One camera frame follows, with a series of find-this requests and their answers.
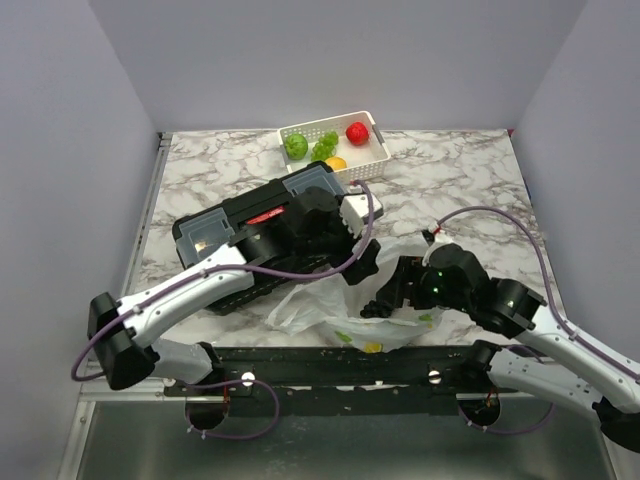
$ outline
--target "red tomato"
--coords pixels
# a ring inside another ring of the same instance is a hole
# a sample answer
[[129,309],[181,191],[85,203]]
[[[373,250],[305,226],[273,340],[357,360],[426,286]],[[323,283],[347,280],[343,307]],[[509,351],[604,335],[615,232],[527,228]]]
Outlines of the red tomato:
[[354,145],[363,145],[369,141],[369,130],[362,122],[349,125],[346,131],[347,138]]

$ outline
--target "crumpled bag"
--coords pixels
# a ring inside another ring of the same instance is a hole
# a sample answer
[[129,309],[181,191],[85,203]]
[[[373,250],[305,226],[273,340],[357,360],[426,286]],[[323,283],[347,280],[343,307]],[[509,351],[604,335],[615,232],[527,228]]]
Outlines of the crumpled bag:
[[271,327],[295,335],[316,325],[334,345],[352,345],[367,353],[388,352],[433,332],[443,310],[416,311],[403,307],[391,318],[360,318],[360,311],[393,275],[400,255],[422,257],[427,245],[422,236],[378,239],[380,271],[358,285],[349,286],[341,275],[301,284],[267,317]]

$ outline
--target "gray wall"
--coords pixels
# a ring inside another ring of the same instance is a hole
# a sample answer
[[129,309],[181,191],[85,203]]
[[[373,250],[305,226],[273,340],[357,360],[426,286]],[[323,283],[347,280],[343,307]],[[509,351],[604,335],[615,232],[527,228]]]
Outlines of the gray wall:
[[569,316],[640,361],[639,25],[637,0],[589,1],[514,146]]
[[513,127],[584,0],[90,0],[159,130]]
[[4,0],[0,45],[0,476],[53,478],[88,302],[121,283],[157,136],[84,0]]

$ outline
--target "marble tabletop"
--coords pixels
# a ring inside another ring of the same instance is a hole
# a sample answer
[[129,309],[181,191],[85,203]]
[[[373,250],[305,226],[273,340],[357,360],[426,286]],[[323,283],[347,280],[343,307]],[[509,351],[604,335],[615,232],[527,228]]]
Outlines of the marble tabletop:
[[[516,215],[542,244],[505,130],[387,131],[383,136],[393,159],[384,177],[368,181],[385,208],[375,224],[376,238],[417,236],[429,222],[452,210],[487,205]],[[286,173],[273,130],[175,133],[135,291],[182,271],[171,236],[175,220]],[[508,221],[490,213],[472,213],[450,220],[447,231],[477,255],[490,275],[514,278],[544,293],[533,249]],[[169,330],[165,338],[218,346],[335,344],[314,327],[289,336],[264,324],[291,288],[292,284],[282,286],[224,317],[202,310]],[[466,345],[476,339],[508,342],[483,331],[464,314],[447,311],[438,329],[415,344]]]

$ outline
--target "plastic basket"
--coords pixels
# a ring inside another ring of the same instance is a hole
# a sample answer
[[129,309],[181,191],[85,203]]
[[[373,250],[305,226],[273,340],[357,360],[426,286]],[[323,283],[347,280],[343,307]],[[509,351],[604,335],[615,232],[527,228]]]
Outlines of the plastic basket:
[[[345,135],[347,127],[354,122],[362,122],[369,130],[369,141],[364,145],[351,144]],[[292,173],[307,166],[311,162],[313,146],[324,133],[332,130],[340,137],[335,155],[344,158],[348,165],[344,170],[335,172],[340,181],[349,183],[358,179],[368,180],[384,174],[387,162],[391,159],[391,153],[389,153],[389,148],[373,117],[366,111],[347,113],[278,129],[278,141],[287,170]],[[284,140],[292,133],[301,133],[309,142],[309,151],[302,160],[290,160],[284,148]]]

